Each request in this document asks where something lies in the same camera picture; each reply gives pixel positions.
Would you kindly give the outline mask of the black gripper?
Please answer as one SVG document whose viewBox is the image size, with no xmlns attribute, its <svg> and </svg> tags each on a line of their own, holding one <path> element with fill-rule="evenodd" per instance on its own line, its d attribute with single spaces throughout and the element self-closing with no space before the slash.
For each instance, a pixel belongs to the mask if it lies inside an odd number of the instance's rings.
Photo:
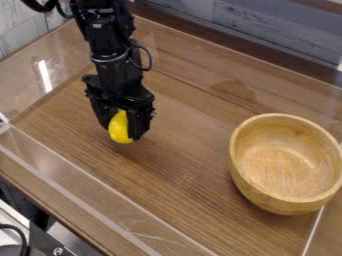
<svg viewBox="0 0 342 256">
<path fill-rule="evenodd" d="M 152 68 L 151 54 L 139 43 L 109 46 L 91 43 L 89 47 L 96 73 L 84 75 L 83 81 L 97 121 L 108 129 L 119 108 L 127 110 L 128 137 L 137 141 L 155 117 L 155 97 L 143 85 L 143 73 Z"/>
</svg>

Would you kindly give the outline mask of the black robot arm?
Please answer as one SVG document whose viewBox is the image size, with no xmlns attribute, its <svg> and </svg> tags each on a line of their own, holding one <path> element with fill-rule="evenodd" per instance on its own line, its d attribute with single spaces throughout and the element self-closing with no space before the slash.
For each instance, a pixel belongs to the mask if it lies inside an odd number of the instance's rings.
<svg viewBox="0 0 342 256">
<path fill-rule="evenodd" d="M 137 141 L 150 130 L 155 96 L 143 85 L 152 68 L 140 54 L 148 49 L 132 38 L 133 17 L 125 0 L 69 0 L 69 12 L 89 44 L 93 74 L 81 77 L 85 95 L 101 127 L 120 144 Z"/>
</svg>

